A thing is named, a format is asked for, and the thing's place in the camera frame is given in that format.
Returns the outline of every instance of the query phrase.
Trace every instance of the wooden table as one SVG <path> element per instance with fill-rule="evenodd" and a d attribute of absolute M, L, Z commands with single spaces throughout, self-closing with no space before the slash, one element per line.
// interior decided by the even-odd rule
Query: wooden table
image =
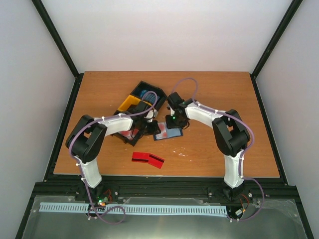
<path fill-rule="evenodd" d="M 79 174 L 75 161 L 68 155 L 65 140 L 81 116 L 110 116 L 125 100 L 139 81 L 146 81 L 170 94 L 181 78 L 192 76 L 199 82 L 196 99 L 204 105 L 220 109 L 235 109 L 255 133 L 256 143 L 246 154 L 244 175 L 247 177 L 278 178 L 279 173 L 268 140 L 254 89 L 248 72 L 85 72 L 75 102 L 55 174 Z M 177 92 L 189 99 L 194 82 L 184 81 Z M 165 121 L 166 103 L 157 120 Z M 195 176 L 223 177 L 224 157 L 218 150 L 213 130 L 199 122 L 190 121 L 183 137 L 154 141 L 144 136 L 135 147 L 119 138 L 108 136 L 98 156 L 102 175 Z M 148 152 L 165 159 L 161 169 L 149 164 L 131 162 L 132 153 Z"/>

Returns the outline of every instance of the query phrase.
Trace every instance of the gray metal panel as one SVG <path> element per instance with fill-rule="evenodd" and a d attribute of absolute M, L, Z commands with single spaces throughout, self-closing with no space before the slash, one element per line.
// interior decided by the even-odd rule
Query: gray metal panel
<path fill-rule="evenodd" d="M 38 208 L 37 201 L 25 229 L 25 239 L 306 239 L 291 200 L 267 200 L 256 218 L 232 223 L 226 218 L 208 216 L 127 215 L 123 223 L 109 226 L 99 220 L 88 221 L 85 214 L 39 213 Z M 246 214 L 255 210 L 251 206 Z M 121 218 L 122 215 L 105 217 L 112 222 Z"/>

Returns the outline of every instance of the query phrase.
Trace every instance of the purple cable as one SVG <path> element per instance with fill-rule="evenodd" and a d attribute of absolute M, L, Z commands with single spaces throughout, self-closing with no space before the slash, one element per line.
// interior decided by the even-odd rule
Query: purple cable
<path fill-rule="evenodd" d="M 156 94 L 154 91 L 148 91 L 148 92 L 146 92 L 146 93 L 143 95 L 142 100 L 143 100 L 143 99 L 145 98 L 145 96 L 147 96 L 148 94 L 154 94 L 154 95 L 155 95 L 155 102 L 154 102 L 154 104 L 153 104 L 150 108 L 146 109 L 145 111 L 139 112 L 139 113 L 130 114 L 130 115 L 124 115 L 124 116 L 121 116 L 121 117 L 122 117 L 122 118 L 130 118 L 130 117 L 132 117 L 132 116 L 142 115 L 142 114 L 144 114 L 144 113 L 147 113 L 147 112 L 150 111 L 151 109 L 153 109 L 154 106 L 155 106 L 155 104 L 156 104 L 157 101 L 158 101 L 158 96 L 157 96 L 157 94 Z M 93 124 L 95 124 L 95 123 L 97 123 L 97 122 L 101 122 L 101 121 L 109 120 L 109 119 L 115 119 L 115 118 L 119 118 L 119 117 L 120 117 L 119 115 L 109 116 L 109 117 L 106 117 L 106 118 L 104 118 L 104 119 L 99 118 L 99 119 L 96 119 L 96 120 L 94 120 L 94 121 L 88 123 L 88 124 L 85 125 L 82 129 L 80 129 L 79 132 L 74 136 L 74 138 L 72 139 L 72 141 L 71 141 L 71 143 L 70 143 L 70 146 L 69 146 L 69 155 L 70 155 L 70 157 L 71 157 L 71 158 L 74 158 L 74 159 L 76 160 L 76 162 L 79 164 L 80 173 L 81 173 L 82 178 L 84 178 L 83 182 L 84 182 L 84 185 L 85 185 L 86 192 L 87 192 L 87 194 L 88 194 L 88 198 L 89 198 L 89 201 L 90 201 L 92 210 L 95 212 L 96 216 L 97 216 L 100 220 L 102 220 L 103 222 L 105 222 L 105 223 L 107 223 L 107 224 L 110 224 L 110 225 L 117 225 L 117 224 L 120 224 L 121 222 L 124 221 L 124 219 L 125 219 L 125 217 L 126 217 L 125 209 L 124 209 L 123 207 L 121 207 L 121 206 L 114 206 L 114 207 L 108 209 L 107 211 L 105 211 L 102 215 L 99 215 L 99 214 L 98 214 L 98 212 L 96 211 L 96 208 L 94 207 L 94 204 L 93 204 L 93 200 L 92 200 L 92 197 L 91 197 L 91 194 L 90 194 L 89 186 L 88 186 L 88 184 L 87 184 L 87 181 L 86 181 L 86 179 L 85 179 L 85 177 L 84 177 L 84 173 L 83 173 L 82 168 L 81 168 L 81 166 L 80 166 L 80 163 L 81 163 L 81 162 L 80 162 L 80 160 L 78 160 L 76 157 L 73 156 L 73 154 L 72 154 L 72 148 L 73 148 L 73 145 L 74 145 L 75 141 L 77 140 L 77 138 L 78 138 L 88 127 L 90 127 L 91 125 L 93 125 Z M 108 221 L 106 221 L 106 220 L 104 220 L 104 219 L 102 218 L 102 216 L 104 216 L 105 214 L 107 214 L 108 212 L 110 212 L 111 210 L 113 210 L 113 209 L 115 209 L 115 208 L 119 208 L 119 209 L 121 209 L 121 210 L 123 211 L 123 218 L 122 218 L 119 222 L 117 222 L 117 223 L 111 223 L 111 222 L 108 222 Z"/>
<path fill-rule="evenodd" d="M 233 119 L 233 120 L 239 122 L 239 123 L 242 124 L 243 126 L 245 126 L 245 127 L 248 129 L 248 131 L 250 132 L 250 135 L 251 135 L 251 143 L 249 144 L 249 146 L 248 146 L 247 148 L 245 148 L 245 149 L 243 150 L 243 152 L 242 152 L 242 153 L 240 154 L 240 156 L 239 156 L 238 174 L 239 174 L 239 176 L 243 176 L 243 175 L 242 175 L 242 172 L 241 172 L 242 160 L 243 160 L 243 158 L 244 158 L 245 153 L 246 153 L 246 152 L 254 145 L 254 143 L 255 143 L 255 135 L 254 135 L 253 131 L 251 130 L 251 128 L 250 128 L 247 124 L 245 124 L 243 121 L 241 121 L 240 119 L 238 119 L 238 118 L 236 118 L 236 117 L 234 117 L 234 116 L 231 116 L 231 115 L 229 115 L 229 114 L 227 114 L 227 113 L 218 111 L 218 110 L 216 110 L 216 109 L 213 109 L 213 108 L 210 108 L 210 107 L 207 107 L 207 106 L 199 105 L 199 104 L 195 101 L 195 96 L 196 96 L 196 93 L 197 93 L 197 91 L 198 91 L 198 81 L 197 81 L 195 78 L 193 78 L 193 77 L 186 77 L 186 78 L 183 78 L 183 79 L 179 80 L 179 81 L 176 83 L 176 85 L 173 87 L 171 93 L 173 93 L 173 92 L 175 91 L 175 89 L 177 88 L 177 86 L 178 86 L 182 81 L 185 81 L 185 80 L 192 80 L 192 81 L 194 81 L 195 84 L 196 84 L 195 91 L 194 91 L 194 93 L 193 93 L 193 95 L 192 95 L 192 100 L 193 100 L 193 103 L 194 103 L 195 105 L 197 105 L 199 108 L 201 108 L 201 109 L 203 109 L 203 110 L 207 110 L 207 111 L 209 111 L 209 112 L 211 112 L 211 113 L 216 114 L 216 113 L 218 112 L 218 114 L 220 114 L 220 115 L 223 115 L 223 116 L 226 116 L 226 117 L 228 117 L 228 118 L 231 118 L 231 119 Z M 254 178 L 245 178 L 245 177 L 243 177 L 243 179 L 254 181 L 254 182 L 259 186 L 259 188 L 260 188 L 260 190 L 261 190 L 261 193 L 262 193 L 262 196 L 263 196 L 263 202 L 262 202 L 262 204 L 261 204 L 261 206 L 260 206 L 260 209 L 259 209 L 254 215 L 250 216 L 249 218 L 240 220 L 240 221 L 247 221 L 247 220 L 249 220 L 249 219 L 251 219 L 251 218 L 254 218 L 257 214 L 259 214 L 261 208 L 263 207 L 264 201 L 265 201 L 265 195 L 264 195 L 264 190 L 263 190 L 262 186 L 260 185 L 260 183 L 259 183 L 256 179 L 254 179 Z"/>

